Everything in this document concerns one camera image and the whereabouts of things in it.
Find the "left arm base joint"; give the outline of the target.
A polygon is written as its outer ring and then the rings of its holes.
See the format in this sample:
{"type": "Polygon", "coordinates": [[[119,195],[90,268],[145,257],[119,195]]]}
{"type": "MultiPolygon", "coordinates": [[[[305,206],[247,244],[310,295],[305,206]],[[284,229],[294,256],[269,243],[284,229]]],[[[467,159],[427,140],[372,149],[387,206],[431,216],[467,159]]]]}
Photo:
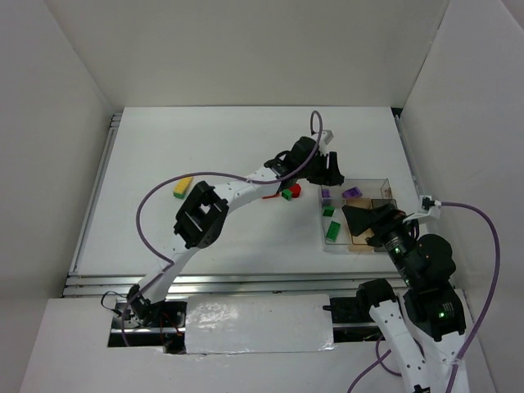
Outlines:
{"type": "Polygon", "coordinates": [[[121,325],[130,323],[132,326],[145,328],[159,328],[167,326],[171,328],[183,328],[185,326],[185,317],[187,312],[186,301],[161,301],[151,305],[148,301],[140,299],[125,307],[127,299],[115,291],[107,291],[102,295],[100,300],[101,306],[109,310],[119,320],[121,325]],[[122,301],[116,302],[114,306],[105,304],[108,296],[116,296],[122,301]]]}

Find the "green plate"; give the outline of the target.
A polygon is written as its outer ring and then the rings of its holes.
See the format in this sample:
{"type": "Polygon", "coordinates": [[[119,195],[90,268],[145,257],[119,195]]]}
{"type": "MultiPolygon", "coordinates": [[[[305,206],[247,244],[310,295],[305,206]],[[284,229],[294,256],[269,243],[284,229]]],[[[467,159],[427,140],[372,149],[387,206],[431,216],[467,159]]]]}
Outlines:
{"type": "Polygon", "coordinates": [[[328,225],[325,238],[330,242],[335,242],[337,240],[340,230],[341,225],[336,221],[331,221],[328,225]]]}

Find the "clear plastic bin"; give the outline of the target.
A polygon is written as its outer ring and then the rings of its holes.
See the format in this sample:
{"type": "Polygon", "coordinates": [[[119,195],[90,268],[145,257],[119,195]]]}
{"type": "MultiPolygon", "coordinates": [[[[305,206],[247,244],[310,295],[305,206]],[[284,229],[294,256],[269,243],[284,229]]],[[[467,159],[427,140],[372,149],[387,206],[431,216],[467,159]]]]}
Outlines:
{"type": "Polygon", "coordinates": [[[350,252],[351,235],[342,207],[344,199],[320,198],[319,217],[323,251],[331,254],[350,252]]]}
{"type": "Polygon", "coordinates": [[[375,209],[391,203],[397,207],[387,178],[346,178],[342,185],[321,186],[318,191],[322,207],[354,206],[375,209]]]}
{"type": "MultiPolygon", "coordinates": [[[[389,200],[385,199],[370,199],[370,198],[350,198],[346,199],[346,205],[357,207],[365,210],[371,210],[387,204],[389,200]]],[[[373,235],[373,232],[368,229],[361,235],[354,236],[349,229],[347,229],[350,245],[348,250],[351,252],[378,252],[378,248],[369,246],[366,242],[368,237],[373,235]]]]}

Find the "red rounded lego brick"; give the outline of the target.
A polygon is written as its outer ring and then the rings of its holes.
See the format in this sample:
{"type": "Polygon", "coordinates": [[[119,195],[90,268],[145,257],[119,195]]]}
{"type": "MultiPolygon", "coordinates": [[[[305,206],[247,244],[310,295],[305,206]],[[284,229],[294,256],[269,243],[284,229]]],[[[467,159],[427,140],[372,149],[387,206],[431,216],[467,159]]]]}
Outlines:
{"type": "Polygon", "coordinates": [[[302,188],[298,183],[288,188],[288,191],[291,193],[292,198],[298,198],[301,195],[301,190],[302,188]]]}

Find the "right arm base joint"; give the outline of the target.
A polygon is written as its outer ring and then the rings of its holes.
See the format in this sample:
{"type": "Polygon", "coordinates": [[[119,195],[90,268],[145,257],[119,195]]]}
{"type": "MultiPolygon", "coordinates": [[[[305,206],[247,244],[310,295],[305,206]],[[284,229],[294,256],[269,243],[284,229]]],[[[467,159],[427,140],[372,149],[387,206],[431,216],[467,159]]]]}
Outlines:
{"type": "Polygon", "coordinates": [[[371,307],[387,300],[396,300],[395,293],[386,279],[379,278],[360,284],[354,297],[332,297],[323,310],[335,324],[370,323],[371,307]]]}

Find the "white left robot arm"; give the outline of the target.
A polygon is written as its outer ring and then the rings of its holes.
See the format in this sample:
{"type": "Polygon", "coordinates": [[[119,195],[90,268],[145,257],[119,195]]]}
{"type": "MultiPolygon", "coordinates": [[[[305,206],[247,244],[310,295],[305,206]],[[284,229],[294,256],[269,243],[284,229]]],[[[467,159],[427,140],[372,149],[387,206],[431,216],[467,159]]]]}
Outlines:
{"type": "Polygon", "coordinates": [[[198,251],[211,246],[219,238],[226,218],[233,211],[262,197],[286,191],[299,179],[315,185],[341,185],[344,176],[339,170],[337,153],[328,151],[328,144],[329,137],[325,133],[321,133],[318,140],[303,136],[291,150],[279,153],[245,177],[217,173],[217,177],[229,181],[214,186],[205,181],[196,183],[175,215],[172,251],[168,255],[152,246],[141,226],[146,201],[167,182],[149,192],[138,206],[136,226],[144,245],[165,264],[129,290],[127,304],[140,323],[147,326],[160,318],[175,278],[198,251]]]}

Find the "left side rail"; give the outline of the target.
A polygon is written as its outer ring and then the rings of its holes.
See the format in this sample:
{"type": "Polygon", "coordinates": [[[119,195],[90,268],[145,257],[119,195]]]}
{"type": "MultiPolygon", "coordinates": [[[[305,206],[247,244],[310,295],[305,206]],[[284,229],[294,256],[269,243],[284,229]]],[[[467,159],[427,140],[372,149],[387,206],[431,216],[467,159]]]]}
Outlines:
{"type": "Polygon", "coordinates": [[[105,141],[103,151],[102,151],[102,156],[101,156],[99,165],[97,167],[97,173],[96,173],[92,191],[90,193],[90,197],[88,200],[87,209],[84,214],[84,219],[83,219],[81,229],[79,232],[79,237],[76,243],[75,251],[71,259],[68,275],[71,275],[71,274],[76,275],[78,272],[79,263],[81,262],[81,259],[82,259],[83,249],[84,249],[85,243],[88,238],[89,229],[93,221],[93,216],[96,211],[97,200],[99,198],[99,195],[102,189],[102,184],[105,178],[107,167],[109,165],[111,153],[112,153],[115,139],[116,139],[119,127],[120,127],[122,115],[123,115],[122,112],[117,112],[117,113],[114,113],[111,117],[111,120],[109,123],[109,129],[106,135],[106,141],[105,141]]]}

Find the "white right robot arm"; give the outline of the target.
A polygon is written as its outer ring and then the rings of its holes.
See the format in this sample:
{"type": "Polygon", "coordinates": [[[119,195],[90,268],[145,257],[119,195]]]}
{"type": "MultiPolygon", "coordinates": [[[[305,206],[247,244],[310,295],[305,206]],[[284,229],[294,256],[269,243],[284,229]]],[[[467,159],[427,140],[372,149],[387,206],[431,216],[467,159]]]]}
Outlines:
{"type": "Polygon", "coordinates": [[[406,213],[391,203],[376,209],[343,206],[350,233],[367,231],[384,248],[408,290],[398,298],[385,279],[359,286],[362,314],[388,341],[407,392],[467,392],[468,377],[454,358],[465,342],[463,304],[449,282],[456,265],[451,245],[436,234],[413,236],[406,213]]]}

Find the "green square lego brick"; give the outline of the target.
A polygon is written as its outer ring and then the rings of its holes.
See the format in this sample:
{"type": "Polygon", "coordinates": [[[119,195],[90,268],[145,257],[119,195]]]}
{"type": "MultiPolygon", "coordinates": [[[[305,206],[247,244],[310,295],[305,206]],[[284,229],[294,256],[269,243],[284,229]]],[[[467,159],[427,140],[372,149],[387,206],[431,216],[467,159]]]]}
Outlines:
{"type": "Polygon", "coordinates": [[[293,199],[293,193],[290,189],[284,189],[281,192],[281,196],[286,199],[287,201],[290,201],[293,199]]]}

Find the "small curved green brick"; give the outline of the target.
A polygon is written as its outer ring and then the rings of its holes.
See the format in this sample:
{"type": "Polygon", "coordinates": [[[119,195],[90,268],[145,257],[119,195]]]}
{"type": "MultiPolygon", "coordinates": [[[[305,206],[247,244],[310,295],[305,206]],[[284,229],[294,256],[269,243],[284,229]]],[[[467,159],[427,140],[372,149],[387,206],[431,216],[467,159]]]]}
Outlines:
{"type": "Polygon", "coordinates": [[[332,217],[334,214],[335,208],[332,206],[325,206],[323,208],[323,216],[325,217],[332,217]]]}

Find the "aluminium table edge rail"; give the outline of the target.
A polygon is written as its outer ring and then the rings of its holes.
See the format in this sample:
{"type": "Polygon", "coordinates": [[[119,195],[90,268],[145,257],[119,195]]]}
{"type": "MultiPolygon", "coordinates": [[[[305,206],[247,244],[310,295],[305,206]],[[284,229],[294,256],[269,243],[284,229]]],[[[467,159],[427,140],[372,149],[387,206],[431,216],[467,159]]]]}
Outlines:
{"type": "MultiPolygon", "coordinates": [[[[373,279],[384,278],[399,290],[407,287],[396,273],[275,273],[241,275],[180,275],[170,284],[169,298],[194,295],[255,295],[322,292],[335,296],[355,291],[373,279]]],[[[125,295],[139,276],[69,276],[63,297],[95,297],[114,291],[125,295]]]]}

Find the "long yellow lego brick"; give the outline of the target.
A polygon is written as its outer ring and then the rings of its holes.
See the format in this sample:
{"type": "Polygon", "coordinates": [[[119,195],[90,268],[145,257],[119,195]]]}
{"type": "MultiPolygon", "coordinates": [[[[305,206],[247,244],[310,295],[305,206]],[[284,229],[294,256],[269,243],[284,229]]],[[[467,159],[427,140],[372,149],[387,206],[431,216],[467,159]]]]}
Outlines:
{"type": "Polygon", "coordinates": [[[184,192],[185,195],[187,193],[187,190],[190,188],[192,184],[193,177],[185,177],[181,178],[174,186],[173,191],[176,192],[184,192]]]}

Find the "clear plastic bin front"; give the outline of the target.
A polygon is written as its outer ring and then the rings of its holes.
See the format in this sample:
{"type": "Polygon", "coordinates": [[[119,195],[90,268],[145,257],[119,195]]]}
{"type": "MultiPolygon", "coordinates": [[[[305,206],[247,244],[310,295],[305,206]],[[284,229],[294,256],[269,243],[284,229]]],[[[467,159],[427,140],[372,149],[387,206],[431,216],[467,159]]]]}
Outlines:
{"type": "Polygon", "coordinates": [[[350,252],[351,235],[342,207],[344,199],[320,198],[319,217],[323,251],[331,254],[350,252]]]}

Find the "clear plastic bin middle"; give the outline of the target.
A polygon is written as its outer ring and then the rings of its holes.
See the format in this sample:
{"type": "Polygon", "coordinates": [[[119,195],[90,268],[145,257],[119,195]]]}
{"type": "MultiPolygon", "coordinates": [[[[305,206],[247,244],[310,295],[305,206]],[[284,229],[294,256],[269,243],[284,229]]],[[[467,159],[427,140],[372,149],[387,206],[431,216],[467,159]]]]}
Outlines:
{"type": "MultiPolygon", "coordinates": [[[[365,210],[371,210],[387,204],[389,200],[385,199],[370,199],[370,198],[350,198],[346,199],[346,205],[357,207],[365,210]]],[[[350,245],[348,250],[351,252],[378,252],[378,248],[369,246],[366,242],[368,237],[373,235],[373,232],[368,229],[361,235],[354,236],[349,229],[347,229],[350,245]]]]}

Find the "clear plastic bin rear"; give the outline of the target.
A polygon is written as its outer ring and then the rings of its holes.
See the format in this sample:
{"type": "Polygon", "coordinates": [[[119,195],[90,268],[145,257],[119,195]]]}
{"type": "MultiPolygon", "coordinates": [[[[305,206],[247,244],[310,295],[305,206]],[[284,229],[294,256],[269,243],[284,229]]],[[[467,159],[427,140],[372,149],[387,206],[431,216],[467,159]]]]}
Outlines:
{"type": "Polygon", "coordinates": [[[346,178],[342,185],[321,186],[318,191],[322,207],[354,206],[375,209],[391,203],[397,207],[387,178],[346,178]]]}

